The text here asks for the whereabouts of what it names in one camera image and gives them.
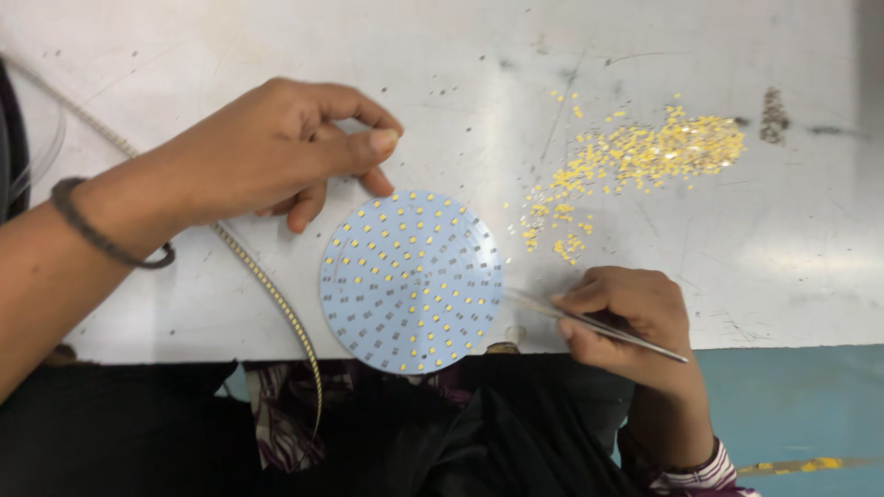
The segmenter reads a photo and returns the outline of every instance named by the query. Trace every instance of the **bracelet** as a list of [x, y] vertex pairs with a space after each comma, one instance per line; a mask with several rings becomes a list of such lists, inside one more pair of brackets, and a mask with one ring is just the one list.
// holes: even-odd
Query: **bracelet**
[[58, 212], [65, 218], [67, 224], [71, 225], [71, 227], [77, 230], [83, 238], [85, 238], [89, 243], [91, 243], [96, 249], [101, 250], [108, 256], [111, 256], [118, 261], [128, 264], [131, 266], [141, 267], [144, 269], [160, 269], [164, 268], [167, 265], [171, 264], [175, 261], [175, 249], [171, 247], [171, 244], [167, 241], [163, 244], [163, 252], [165, 252], [165, 257], [163, 259], [156, 261], [155, 263], [149, 263], [142, 260], [139, 260], [136, 257], [132, 257], [122, 249], [117, 247], [101, 233], [98, 233], [95, 229], [92, 228], [87, 222], [86, 219], [83, 218], [82, 215], [77, 211], [77, 208], [73, 206], [71, 202], [71, 191], [85, 181], [86, 178], [65, 178], [59, 181], [54, 187], [52, 187], [52, 193], [50, 194], [50, 200], [52, 201], [52, 205], [58, 210]]

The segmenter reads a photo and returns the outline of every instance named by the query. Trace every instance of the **scratched metal surface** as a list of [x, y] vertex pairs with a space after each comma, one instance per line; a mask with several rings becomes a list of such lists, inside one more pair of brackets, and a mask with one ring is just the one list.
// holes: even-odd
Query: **scratched metal surface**
[[[385, 165], [393, 182], [450, 195], [481, 216], [502, 259], [511, 259], [509, 286], [550, 294], [591, 265], [659, 269], [682, 285], [697, 348], [884, 341], [884, 216], [875, 199], [884, 183], [884, 83], [873, 63], [873, 2], [4, 0], [3, 13], [4, 48], [138, 149], [270, 76], [341, 81], [406, 126]], [[784, 146], [758, 139], [770, 87], [789, 115]], [[584, 117], [552, 90], [578, 93]], [[659, 124], [677, 92], [688, 116], [750, 121], [738, 164], [690, 191], [597, 193], [573, 203], [575, 219], [592, 213], [595, 226], [582, 236], [576, 265], [553, 253], [549, 230], [526, 253], [518, 229], [525, 190], [549, 182], [574, 134], [627, 101], [640, 121]], [[71, 119], [34, 199], [46, 198], [58, 178], [122, 159]], [[334, 181], [302, 236], [276, 219], [232, 223], [293, 297], [321, 357], [348, 353], [323, 319], [320, 257], [335, 227], [366, 200], [352, 180]], [[130, 363], [301, 355], [212, 233], [191, 229], [175, 243], [172, 268], [136, 272], [77, 326], [68, 340], [80, 356]], [[523, 351], [563, 350], [550, 324], [525, 312], [501, 308], [476, 351], [510, 325], [528, 330]]]

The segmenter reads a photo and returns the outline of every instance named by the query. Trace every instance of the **metal tweezers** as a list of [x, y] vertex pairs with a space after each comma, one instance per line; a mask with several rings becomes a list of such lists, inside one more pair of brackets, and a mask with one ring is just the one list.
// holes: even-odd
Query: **metal tweezers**
[[668, 357], [669, 359], [678, 361], [679, 363], [688, 362], [687, 358], [679, 356], [675, 352], [670, 352], [659, 345], [654, 345], [653, 343], [650, 343], [647, 340], [642, 340], [635, 335], [622, 332], [617, 328], [606, 325], [605, 323], [597, 321], [591, 317], [579, 316], [565, 310], [556, 309], [553, 306], [545, 304], [525, 293], [508, 289], [504, 293], [504, 298], [520, 307], [534, 310], [536, 312], [539, 312], [540, 314], [544, 314], [549, 317], [554, 317], [556, 319], [570, 319], [571, 321], [576, 321], [580, 325], [586, 326], [590, 328], [593, 332], [596, 332], [600, 335], [604, 335], [615, 340], [626, 341], [631, 344], [638, 345], [639, 347], [647, 348], [648, 350], [652, 350], [660, 354], [661, 356]]

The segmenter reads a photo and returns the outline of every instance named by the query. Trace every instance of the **circular led circuit board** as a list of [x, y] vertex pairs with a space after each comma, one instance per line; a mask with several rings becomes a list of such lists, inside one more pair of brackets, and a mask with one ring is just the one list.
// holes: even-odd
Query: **circular led circuit board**
[[334, 336], [381, 371], [424, 374], [482, 339], [503, 295], [488, 227], [454, 199], [422, 190], [363, 205], [331, 238], [320, 299]]

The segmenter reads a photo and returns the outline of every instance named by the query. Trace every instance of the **sleeve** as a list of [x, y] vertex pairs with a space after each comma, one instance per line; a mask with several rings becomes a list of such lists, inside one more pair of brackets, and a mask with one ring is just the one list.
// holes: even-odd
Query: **sleeve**
[[617, 433], [621, 467], [649, 495], [669, 497], [761, 497], [750, 488], [736, 486], [736, 470], [718, 438], [712, 456], [692, 468], [663, 468], [649, 464], [625, 428]]

